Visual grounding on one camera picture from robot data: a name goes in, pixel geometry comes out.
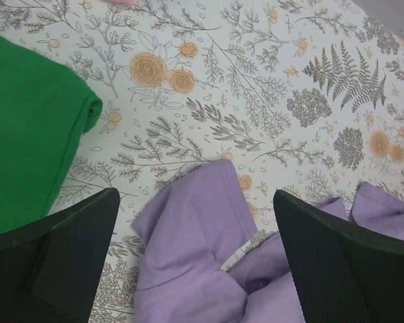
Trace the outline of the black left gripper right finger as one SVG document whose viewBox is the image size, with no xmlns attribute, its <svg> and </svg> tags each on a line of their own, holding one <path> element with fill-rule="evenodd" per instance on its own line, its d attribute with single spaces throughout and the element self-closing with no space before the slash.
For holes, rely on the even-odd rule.
<svg viewBox="0 0 404 323">
<path fill-rule="evenodd" d="M 284 190 L 275 217 L 306 322 L 404 322 L 404 241 Z"/>
</svg>

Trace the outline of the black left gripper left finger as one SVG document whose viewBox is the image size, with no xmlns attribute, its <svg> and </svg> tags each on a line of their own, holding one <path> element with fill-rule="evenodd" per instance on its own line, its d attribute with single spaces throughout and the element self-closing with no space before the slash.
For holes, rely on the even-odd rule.
<svg viewBox="0 0 404 323">
<path fill-rule="evenodd" d="M 0 234 L 0 322 L 87 322 L 120 194 L 104 189 Z"/>
</svg>

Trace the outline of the lilac purple t shirt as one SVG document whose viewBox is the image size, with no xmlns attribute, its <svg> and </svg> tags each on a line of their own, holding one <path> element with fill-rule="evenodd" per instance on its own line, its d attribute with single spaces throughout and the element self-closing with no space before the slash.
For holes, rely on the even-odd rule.
<svg viewBox="0 0 404 323">
<path fill-rule="evenodd" d="M 404 241 L 404 202 L 370 183 L 358 186 L 351 211 L 341 198 L 316 208 Z M 222 268 L 257 234 L 230 161 L 171 184 L 133 229 L 145 246 L 135 322 L 306 322 L 279 231 Z"/>
</svg>

